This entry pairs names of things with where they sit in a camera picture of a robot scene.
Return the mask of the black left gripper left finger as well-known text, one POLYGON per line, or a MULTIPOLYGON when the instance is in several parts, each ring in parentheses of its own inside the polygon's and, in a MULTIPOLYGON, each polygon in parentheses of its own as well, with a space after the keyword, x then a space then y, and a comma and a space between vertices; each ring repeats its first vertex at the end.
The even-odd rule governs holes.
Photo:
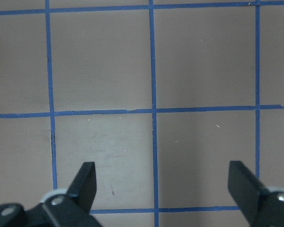
POLYGON ((85 162, 67 189, 48 192, 29 210, 19 203, 0 205, 0 227, 99 227, 90 215, 97 192, 94 162, 85 162))

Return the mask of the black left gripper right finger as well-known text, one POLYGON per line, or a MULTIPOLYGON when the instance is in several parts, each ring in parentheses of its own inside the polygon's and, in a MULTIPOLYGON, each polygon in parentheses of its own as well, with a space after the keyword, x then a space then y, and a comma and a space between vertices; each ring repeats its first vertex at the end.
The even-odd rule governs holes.
POLYGON ((284 188, 265 186, 241 161, 230 161, 228 191, 251 227, 284 227, 284 188))

